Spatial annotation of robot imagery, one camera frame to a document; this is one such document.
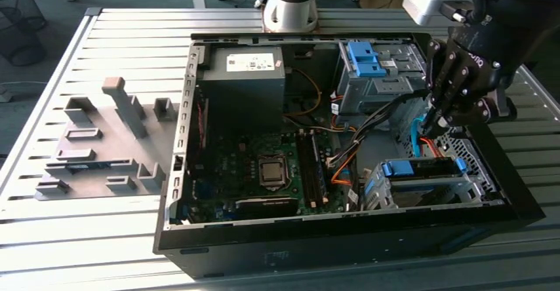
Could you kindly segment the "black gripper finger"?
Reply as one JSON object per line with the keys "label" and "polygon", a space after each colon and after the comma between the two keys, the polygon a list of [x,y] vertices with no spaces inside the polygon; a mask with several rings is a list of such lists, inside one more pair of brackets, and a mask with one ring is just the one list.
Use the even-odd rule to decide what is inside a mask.
{"label": "black gripper finger", "polygon": [[495,104],[493,99],[488,98],[480,98],[463,110],[456,107],[436,109],[434,120],[430,123],[430,137],[439,137],[448,128],[487,123],[495,113]]}
{"label": "black gripper finger", "polygon": [[471,102],[466,83],[468,68],[466,53],[450,41],[432,39],[426,47],[426,89],[428,110],[422,123],[422,136],[436,138],[448,127],[467,123]]}

